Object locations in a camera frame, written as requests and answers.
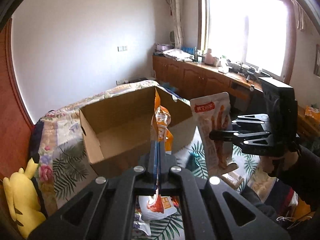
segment bright window pane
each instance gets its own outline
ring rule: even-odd
[[[279,0],[247,0],[246,62],[280,76],[286,46],[287,8]]]
[[[245,0],[209,0],[208,48],[212,53],[242,61]]]

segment pink flower print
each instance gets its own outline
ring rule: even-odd
[[[53,182],[53,170],[49,165],[42,164],[39,167],[39,178],[41,182]]]

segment window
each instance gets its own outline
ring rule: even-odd
[[[284,80],[290,24],[283,0],[206,0],[205,10],[206,49]]]

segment red label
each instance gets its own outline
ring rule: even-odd
[[[199,112],[207,112],[210,110],[213,110],[215,108],[215,105],[213,102],[207,103],[205,105],[195,105],[195,112],[199,113]]]

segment wooden door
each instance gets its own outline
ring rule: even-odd
[[[0,33],[0,179],[26,167],[31,135],[15,81],[10,42],[11,20]]]
[[[156,80],[160,82],[167,82],[168,66],[165,64],[165,58],[153,56],[153,70],[156,72]]]
[[[222,74],[204,69],[204,96],[228,92],[229,78]]]
[[[183,85],[181,96],[190,100],[203,96],[203,69],[185,63],[183,67]]]
[[[167,82],[169,82],[170,86],[176,87],[178,89],[176,93],[180,95],[181,87],[182,87],[181,86],[182,75],[183,75],[181,62],[170,60],[167,67],[168,67]]]

